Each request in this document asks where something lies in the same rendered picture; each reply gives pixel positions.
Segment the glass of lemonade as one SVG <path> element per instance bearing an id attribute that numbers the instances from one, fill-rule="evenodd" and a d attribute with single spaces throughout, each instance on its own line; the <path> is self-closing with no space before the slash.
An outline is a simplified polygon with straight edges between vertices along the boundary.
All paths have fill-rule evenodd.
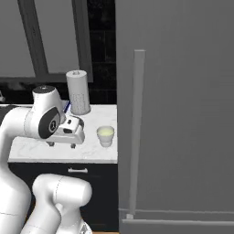
<path id="1" fill-rule="evenodd" d="M 102 147 L 110 147 L 114 136 L 114 128 L 111 126 L 101 126 L 97 129 L 97 137 Z"/>

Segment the black drawer front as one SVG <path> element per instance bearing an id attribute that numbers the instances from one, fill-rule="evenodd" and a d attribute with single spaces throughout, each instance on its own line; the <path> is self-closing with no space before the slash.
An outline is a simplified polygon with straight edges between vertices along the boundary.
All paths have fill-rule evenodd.
<path id="1" fill-rule="evenodd" d="M 9 168 L 28 185 L 32 185 L 34 179 L 41 174 L 75 176 L 104 184 L 116 184 L 118 181 L 118 170 L 115 164 L 10 163 Z M 87 168 L 88 174 L 69 173 L 68 168 Z"/>

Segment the grey wall cupboard door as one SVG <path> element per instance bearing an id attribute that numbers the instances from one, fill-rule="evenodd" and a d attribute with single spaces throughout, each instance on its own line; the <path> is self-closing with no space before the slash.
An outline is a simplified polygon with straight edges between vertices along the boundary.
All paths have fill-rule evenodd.
<path id="1" fill-rule="evenodd" d="M 35 0 L 48 74 L 85 70 L 93 82 L 87 0 Z"/>
<path id="2" fill-rule="evenodd" d="M 0 78 L 47 74 L 35 0 L 0 0 Z"/>

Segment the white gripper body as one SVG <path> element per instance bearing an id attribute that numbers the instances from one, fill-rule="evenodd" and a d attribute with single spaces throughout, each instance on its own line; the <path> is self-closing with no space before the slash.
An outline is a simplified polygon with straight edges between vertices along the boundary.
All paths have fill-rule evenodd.
<path id="1" fill-rule="evenodd" d="M 61 124 L 54 134 L 47 139 L 47 142 L 83 144 L 84 140 L 85 134 L 82 125 Z"/>

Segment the white paper towel roll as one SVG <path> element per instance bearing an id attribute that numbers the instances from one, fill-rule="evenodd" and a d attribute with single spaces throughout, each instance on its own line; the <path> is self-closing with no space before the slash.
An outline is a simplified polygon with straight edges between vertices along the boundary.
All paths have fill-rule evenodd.
<path id="1" fill-rule="evenodd" d="M 70 111 L 74 115 L 84 115 L 90 112 L 90 96 L 85 70 L 71 70 L 66 73 Z"/>

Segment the grey fridge bottom drawer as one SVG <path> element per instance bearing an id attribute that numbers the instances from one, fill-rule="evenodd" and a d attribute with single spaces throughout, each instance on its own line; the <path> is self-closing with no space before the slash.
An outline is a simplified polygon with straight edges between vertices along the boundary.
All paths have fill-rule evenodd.
<path id="1" fill-rule="evenodd" d="M 120 234 L 234 234 L 234 221 L 122 219 Z"/>

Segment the grey fridge door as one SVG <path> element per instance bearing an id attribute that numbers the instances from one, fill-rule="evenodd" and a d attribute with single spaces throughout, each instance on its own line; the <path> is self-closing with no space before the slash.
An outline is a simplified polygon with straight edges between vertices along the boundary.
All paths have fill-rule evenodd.
<path id="1" fill-rule="evenodd" d="M 234 0 L 116 0 L 119 206 L 129 207 L 133 53 L 144 49 L 136 208 L 234 213 Z"/>

